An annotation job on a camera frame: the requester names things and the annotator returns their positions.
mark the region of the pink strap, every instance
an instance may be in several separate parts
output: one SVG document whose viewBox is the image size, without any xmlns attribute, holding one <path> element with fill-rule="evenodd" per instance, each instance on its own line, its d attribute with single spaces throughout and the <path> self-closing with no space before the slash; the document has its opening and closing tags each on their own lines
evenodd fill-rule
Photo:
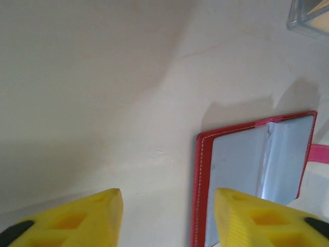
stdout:
<svg viewBox="0 0 329 247">
<path fill-rule="evenodd" d="M 308 161 L 329 164 L 329 146 L 312 144 L 308 155 Z"/>
</svg>

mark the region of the white surface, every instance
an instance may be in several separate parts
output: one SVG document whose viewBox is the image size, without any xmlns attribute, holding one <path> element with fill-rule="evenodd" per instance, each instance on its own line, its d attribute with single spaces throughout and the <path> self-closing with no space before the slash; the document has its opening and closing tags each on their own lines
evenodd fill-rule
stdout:
<svg viewBox="0 0 329 247">
<path fill-rule="evenodd" d="M 329 49 L 286 30 L 289 5 L 0 1 L 1 212 L 120 187 L 120 246 L 187 246 L 198 132 L 329 127 Z"/>
<path fill-rule="evenodd" d="M 329 221 L 329 165 L 308 162 L 298 199 L 290 207 L 314 214 Z"/>
</svg>

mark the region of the red leather cover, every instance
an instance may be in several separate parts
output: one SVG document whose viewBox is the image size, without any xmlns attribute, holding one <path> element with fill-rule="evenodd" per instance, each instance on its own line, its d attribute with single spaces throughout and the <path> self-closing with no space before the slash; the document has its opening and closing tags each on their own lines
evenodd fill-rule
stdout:
<svg viewBox="0 0 329 247">
<path fill-rule="evenodd" d="M 206 237 L 206 216 L 207 201 L 210 182 L 210 165 L 212 157 L 212 145 L 215 138 L 239 131 L 253 129 L 265 125 L 268 122 L 281 122 L 293 118 L 312 115 L 314 117 L 310 137 L 308 140 L 307 151 L 305 154 L 304 170 L 308 159 L 309 149 L 312 143 L 314 125 L 317 112 L 308 111 L 295 113 L 284 116 L 270 117 L 258 121 L 242 123 L 239 125 L 223 127 L 215 130 L 202 132 L 196 139 L 195 150 L 195 167 L 194 167 L 194 183 L 193 183 L 193 199 L 192 199 L 192 221 L 191 221 L 191 247 L 204 247 Z"/>
</svg>

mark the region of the card holder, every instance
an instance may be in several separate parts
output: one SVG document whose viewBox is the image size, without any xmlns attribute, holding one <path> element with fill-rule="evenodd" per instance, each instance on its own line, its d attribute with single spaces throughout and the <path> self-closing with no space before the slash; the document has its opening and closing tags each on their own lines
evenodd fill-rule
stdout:
<svg viewBox="0 0 329 247">
<path fill-rule="evenodd" d="M 197 138 L 191 246 L 219 242 L 218 187 L 288 204 L 299 193 L 317 113 L 309 111 L 202 132 Z"/>
</svg>

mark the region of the transparent box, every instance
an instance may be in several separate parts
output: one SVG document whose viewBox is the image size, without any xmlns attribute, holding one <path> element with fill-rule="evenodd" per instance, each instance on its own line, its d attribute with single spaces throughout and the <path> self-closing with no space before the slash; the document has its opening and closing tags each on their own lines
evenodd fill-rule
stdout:
<svg viewBox="0 0 329 247">
<path fill-rule="evenodd" d="M 287 27 L 329 43 L 329 0 L 293 0 Z"/>
</svg>

